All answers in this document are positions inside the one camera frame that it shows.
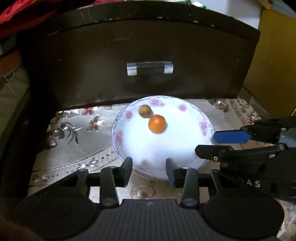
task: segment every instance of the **cloth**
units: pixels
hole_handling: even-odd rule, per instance
[[[9,21],[17,13],[41,1],[43,0],[16,0],[12,5],[7,7],[0,14],[0,24]],[[47,0],[47,1],[55,3],[55,2],[60,2],[62,0]]]
[[[17,0],[0,14],[0,39],[32,28],[58,12],[123,0]]]
[[[252,124],[255,119],[259,118],[249,104],[241,99],[210,101],[192,99],[187,101],[204,112],[215,131],[239,129],[248,123]],[[28,195],[78,169],[86,168],[92,173],[99,172],[104,167],[120,166],[122,162],[114,152],[111,143],[111,128],[116,116],[125,106],[126,104],[117,104],[56,113],[47,130],[44,150],[36,156]],[[89,120],[93,120],[95,115],[99,115],[105,124],[101,126],[99,131],[87,131]],[[72,130],[70,132],[63,131],[61,128],[63,121],[71,124]],[[77,138],[72,138],[74,132],[76,132]],[[255,143],[250,141],[244,145],[233,145],[233,147],[239,150],[258,147],[258,145],[259,147],[263,146],[263,143]],[[218,168],[219,163],[210,162],[200,172],[207,173],[211,169]],[[167,181],[150,180],[133,172],[128,186],[117,188],[117,193],[120,202],[122,199],[131,198],[173,198],[180,201],[182,189],[170,188]],[[94,202],[99,202],[99,188],[91,188],[90,198]],[[202,191],[201,199],[202,202],[208,199],[206,188]]]
[[[15,0],[1,0],[0,1],[0,12],[3,12],[8,6],[13,4]]]
[[[29,78],[22,68],[0,77],[0,136],[28,87]]]

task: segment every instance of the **wall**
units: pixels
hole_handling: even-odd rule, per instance
[[[273,117],[290,115],[296,107],[296,20],[264,10],[259,30],[244,85]]]
[[[258,28],[261,5],[257,0],[197,0],[207,8]]]

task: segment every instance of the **screw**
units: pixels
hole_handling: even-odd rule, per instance
[[[186,198],[182,201],[182,204],[186,207],[194,207],[197,205],[197,201],[194,198]]]
[[[116,205],[116,200],[114,198],[105,198],[102,200],[102,204],[105,206],[105,207],[112,207],[114,205]]]

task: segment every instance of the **flower print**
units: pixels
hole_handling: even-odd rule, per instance
[[[89,126],[87,127],[87,131],[92,131],[95,129],[96,131],[100,130],[100,126],[103,126],[106,124],[106,121],[103,119],[100,119],[99,115],[96,115],[93,119],[89,120]]]
[[[163,107],[163,106],[165,106],[165,103],[162,103],[162,101],[161,100],[159,100],[159,98],[158,97],[154,97],[154,98],[151,98],[150,100],[149,100],[149,103],[150,103],[150,106],[151,107]]]
[[[46,143],[45,143],[45,149],[46,150],[51,150],[52,148],[56,147],[57,143],[56,141],[52,138],[52,133],[48,132],[46,133]]]
[[[129,121],[131,118],[133,118],[133,113],[132,111],[128,110],[126,112],[126,119]]]
[[[89,163],[87,164],[80,164],[78,163],[78,168],[77,170],[82,170],[84,171],[87,167],[97,167],[97,163],[99,162],[99,160],[96,160],[94,157],[89,161]]]
[[[46,173],[41,177],[41,179],[45,182],[47,182],[47,179],[49,179],[50,176],[48,176]]]
[[[40,179],[40,177],[37,174],[34,174],[34,176],[32,177],[32,181],[34,181],[35,183],[38,182]]]
[[[97,110],[98,108],[97,107],[89,107],[89,108],[85,108],[83,111],[82,111],[82,115],[85,116],[87,114],[89,115],[93,115],[95,110]]]
[[[237,102],[240,106],[242,106],[246,109],[250,107],[250,104],[243,99],[237,99]]]
[[[49,132],[51,129],[52,129],[52,125],[49,124],[48,127],[47,127],[47,129],[46,129],[46,133]]]
[[[199,123],[199,126],[200,126],[200,130],[201,130],[203,136],[206,136],[207,135],[207,129],[209,127],[209,123],[206,120],[202,120]]]
[[[241,111],[241,113],[243,113],[243,114],[245,114],[245,113],[247,113],[247,111],[246,111],[246,109],[245,108],[240,108],[240,111]]]
[[[178,106],[178,110],[180,110],[182,112],[185,112],[187,110],[187,106],[185,104],[180,104]]]
[[[61,140],[61,139],[65,138],[65,132],[69,132],[66,139],[68,139],[71,134],[72,134],[72,137],[70,138],[70,141],[68,142],[68,145],[74,140],[74,138],[75,138],[76,143],[79,144],[78,143],[78,133],[77,133],[77,131],[79,131],[81,129],[82,129],[82,127],[76,128],[70,122],[63,121],[61,123],[61,126],[54,130],[54,136],[59,137],[59,140]]]
[[[66,118],[74,118],[79,116],[79,109],[64,110],[56,112],[56,117],[54,117],[50,123],[57,124],[59,120],[65,121]]]
[[[255,121],[255,115],[253,112],[247,113],[247,122],[249,125],[253,125]]]
[[[214,106],[215,108],[222,110],[224,113],[231,111],[229,109],[229,105],[225,103],[223,99],[209,99],[209,103]]]
[[[122,131],[119,131],[114,134],[114,139],[117,143],[117,145],[123,146],[123,133]]]
[[[138,190],[136,195],[140,199],[151,199],[152,198],[152,194],[149,193],[146,189]]]
[[[103,111],[112,111],[113,110],[113,105],[104,105],[103,106]]]

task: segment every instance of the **tablecloth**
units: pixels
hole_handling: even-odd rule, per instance
[[[211,121],[215,131],[239,129],[241,126],[253,124],[260,117],[252,107],[242,99],[189,99],[188,102],[196,105]],[[60,180],[68,174],[88,169],[90,173],[99,172],[108,166],[120,166],[121,160],[114,152],[111,143],[111,128],[117,114],[127,104],[99,106],[86,109],[74,109],[57,112],[47,129],[47,139],[44,150],[35,160],[32,170],[28,195]],[[95,115],[103,119],[103,126],[96,131],[87,127],[93,123]],[[249,149],[265,146],[265,143],[249,141],[246,144],[232,145],[235,149]],[[211,169],[219,169],[218,162],[209,162],[202,167],[200,173],[209,173]],[[173,189],[167,181],[157,181],[144,178],[132,173],[126,188],[117,188],[119,201],[123,199],[176,199],[180,201],[182,189]],[[91,188],[90,199],[99,202],[99,187]],[[200,188],[201,203],[209,199],[207,188]],[[291,221],[291,210],[283,203],[285,221],[278,237],[283,240],[290,232],[288,222]]]

